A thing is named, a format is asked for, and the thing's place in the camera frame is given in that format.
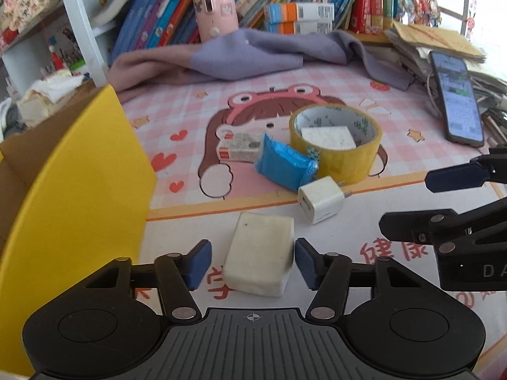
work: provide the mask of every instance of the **ribbed gray plate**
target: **ribbed gray plate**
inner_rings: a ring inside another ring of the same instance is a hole
[[[44,374],[36,380],[50,380]],[[359,360],[328,326],[295,309],[211,309],[171,329],[148,360],[112,380],[393,380]],[[450,380],[476,380],[469,372]]]

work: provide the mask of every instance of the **blue plastic packet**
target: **blue plastic packet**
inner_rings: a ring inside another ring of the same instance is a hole
[[[313,180],[318,162],[264,135],[262,154],[255,162],[258,173],[292,191]]]

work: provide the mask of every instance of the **pink cylinder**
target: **pink cylinder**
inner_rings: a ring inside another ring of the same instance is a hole
[[[234,0],[193,0],[201,42],[239,28]]]

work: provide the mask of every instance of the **tape roll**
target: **tape roll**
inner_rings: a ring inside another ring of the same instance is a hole
[[[310,144],[301,136],[305,127],[347,126],[357,147],[330,150]],[[289,122],[291,147],[319,162],[317,176],[331,176],[346,185],[364,180],[379,149],[382,129],[369,115],[340,104],[311,105],[292,114]]]

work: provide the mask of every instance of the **smartphone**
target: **smartphone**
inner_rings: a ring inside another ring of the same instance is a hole
[[[482,147],[484,134],[481,115],[465,62],[437,52],[430,52],[429,58],[444,105],[447,139]]]

